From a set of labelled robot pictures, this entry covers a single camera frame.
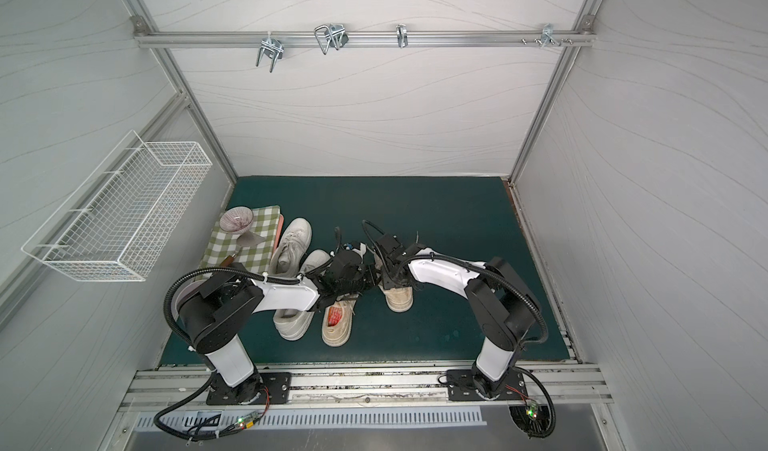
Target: white sneaker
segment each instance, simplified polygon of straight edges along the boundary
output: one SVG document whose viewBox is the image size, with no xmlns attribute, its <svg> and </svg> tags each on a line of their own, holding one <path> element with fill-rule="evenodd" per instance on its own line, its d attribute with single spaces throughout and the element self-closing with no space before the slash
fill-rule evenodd
<svg viewBox="0 0 768 451">
<path fill-rule="evenodd" d="M 379 259 L 379 256 L 375 253 L 373 254 L 373 259 L 376 262 L 376 269 L 380 270 L 382 268 L 381 259 Z M 389 309 L 392 311 L 395 311 L 396 313 L 404 313 L 413 306 L 412 287 L 393 287 L 392 289 L 386 290 L 384 289 L 384 286 L 379 283 L 379 289 L 384 293 L 386 305 L 389 306 Z"/>
<path fill-rule="evenodd" d="M 304 274 L 312 271 L 318 266 L 325 264 L 331 258 L 330 254 L 321 249 L 316 249 L 310 253 L 301 265 L 299 273 Z M 296 341 L 306 333 L 306 330 L 312 323 L 315 313 L 312 311 L 299 310 L 277 310 L 272 318 L 275 323 L 275 329 L 283 339 Z"/>
<path fill-rule="evenodd" d="M 322 318 L 322 340 L 328 346 L 338 347 L 350 339 L 353 308 L 356 302 L 337 301 L 326 308 L 325 316 Z"/>
<path fill-rule="evenodd" d="M 297 217 L 286 228 L 280 244 L 272 254 L 266 272 L 274 277 L 295 277 L 299 273 L 301 257 L 312 241 L 312 226 L 303 217 Z"/>
<path fill-rule="evenodd" d="M 295 277 L 296 274 L 300 272 L 299 263 L 301 257 L 306 253 L 306 248 L 310 246 L 310 241 L 312 241 L 312 226 L 310 226 L 310 223 L 302 217 L 297 217 L 291 221 L 291 224 L 288 225 L 285 233 L 280 238 L 280 244 L 272 254 L 270 265 L 267 267 L 267 273 L 269 273 L 270 276 L 276 277 Z M 321 251 L 320 253 L 328 256 L 325 251 Z M 312 257 L 312 254 L 306 258 L 302 269 L 323 258 L 323 255 L 318 254 L 317 257 L 311 261 L 310 258 Z M 321 261 L 319 264 L 314 264 L 312 269 L 324 262 L 325 261 Z M 284 339 L 288 341 L 296 341 L 301 338 L 307 328 L 310 327 L 313 314 L 314 313 L 299 310 L 277 310 L 275 311 L 272 321 L 275 323 L 277 332 L 280 333 Z"/>
</svg>

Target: wall-mounted basket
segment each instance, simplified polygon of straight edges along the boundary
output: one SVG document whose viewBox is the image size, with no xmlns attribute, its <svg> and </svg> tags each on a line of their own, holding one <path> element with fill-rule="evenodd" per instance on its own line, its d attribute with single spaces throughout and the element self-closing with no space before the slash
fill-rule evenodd
<svg viewBox="0 0 768 451">
<path fill-rule="evenodd" d="M 210 166 L 197 142 L 131 131 L 22 251 L 76 281 L 144 281 Z"/>
</svg>

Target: green floor mat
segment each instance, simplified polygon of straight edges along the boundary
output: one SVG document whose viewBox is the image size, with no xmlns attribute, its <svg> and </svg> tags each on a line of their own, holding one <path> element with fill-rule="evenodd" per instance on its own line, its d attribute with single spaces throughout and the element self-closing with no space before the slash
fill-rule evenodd
<svg viewBox="0 0 768 451">
<path fill-rule="evenodd" d="M 344 241 L 365 242 L 360 220 L 378 224 L 406 245 L 416 238 L 435 251 L 467 261 L 503 257 L 512 264 L 543 306 L 549 340 L 531 345 L 523 359 L 566 360 L 568 349 L 498 177 L 241 177 L 227 209 L 278 204 L 283 229 L 296 217 L 312 224 L 309 251 L 335 247 L 333 227 Z M 312 363 L 406 360 L 474 360 L 483 335 L 467 301 L 442 288 L 414 291 L 413 307 L 389 310 L 378 289 L 355 305 L 350 340 L 328 347 L 317 313 L 304 337 L 285 341 L 272 323 L 273 312 L 254 314 L 240 339 L 255 363 Z M 199 363 L 175 335 L 161 365 Z"/>
</svg>

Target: white arm segment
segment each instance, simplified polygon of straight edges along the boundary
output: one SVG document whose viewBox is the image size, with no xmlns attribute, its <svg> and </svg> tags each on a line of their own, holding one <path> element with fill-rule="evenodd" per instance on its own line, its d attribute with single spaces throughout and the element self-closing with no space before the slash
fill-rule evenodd
<svg viewBox="0 0 768 451">
<path fill-rule="evenodd" d="M 252 281 L 264 293 L 264 299 L 256 306 L 255 313 L 283 309 L 306 311 L 320 296 L 317 287 L 306 278 L 298 284 L 287 285 Z M 251 361 L 238 336 L 232 338 L 232 341 L 224 347 L 205 356 L 216 366 L 216 370 L 224 378 L 228 387 L 237 386 L 254 373 L 254 362 Z"/>
<path fill-rule="evenodd" d="M 482 342 L 482 349 L 478 359 L 475 360 L 475 364 L 488 379 L 498 381 L 507 372 L 513 354 L 514 351 L 504 351 L 486 337 Z"/>
<path fill-rule="evenodd" d="M 254 281 L 254 285 L 261 288 L 264 299 L 261 300 L 255 313 L 269 310 L 299 310 L 306 311 L 312 307 L 320 297 L 317 286 L 312 281 L 303 278 L 298 284 L 275 284 Z"/>
<path fill-rule="evenodd" d="M 426 255 L 429 255 L 429 253 L 432 253 L 432 249 L 428 247 L 418 252 L 418 254 Z M 471 264 L 477 267 L 485 267 L 485 263 Z M 422 259 L 411 261 L 408 263 L 408 268 L 417 281 L 436 284 L 464 298 L 467 297 L 464 290 L 469 280 L 479 276 L 474 271 L 466 270 L 457 264 L 448 263 L 447 261 Z M 486 337 L 482 344 L 480 356 L 478 356 L 476 361 L 477 367 L 488 379 L 498 381 L 507 372 L 509 363 L 512 361 L 512 354 L 514 354 L 513 351 L 504 351 Z"/>
<path fill-rule="evenodd" d="M 432 248 L 427 247 L 421 250 L 418 254 L 432 253 Z M 475 264 L 478 267 L 485 267 L 485 263 L 470 263 Z M 428 259 L 421 259 L 418 261 L 411 261 L 408 263 L 408 269 L 411 274 L 420 283 L 437 284 L 440 287 L 446 288 L 448 291 L 453 291 L 459 296 L 466 298 L 467 295 L 464 292 L 469 280 L 479 276 L 474 271 L 468 271 L 458 264 L 448 263 L 447 261 L 430 261 Z"/>
</svg>

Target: wooden knife handle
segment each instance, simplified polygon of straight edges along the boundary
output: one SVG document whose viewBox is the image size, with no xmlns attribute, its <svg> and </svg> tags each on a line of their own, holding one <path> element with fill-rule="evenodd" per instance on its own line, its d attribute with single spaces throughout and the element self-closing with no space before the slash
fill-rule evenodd
<svg viewBox="0 0 768 451">
<path fill-rule="evenodd" d="M 230 264 L 234 263 L 235 261 L 235 255 L 227 256 L 224 261 L 221 261 L 221 264 L 219 264 L 219 267 L 227 267 Z"/>
</svg>

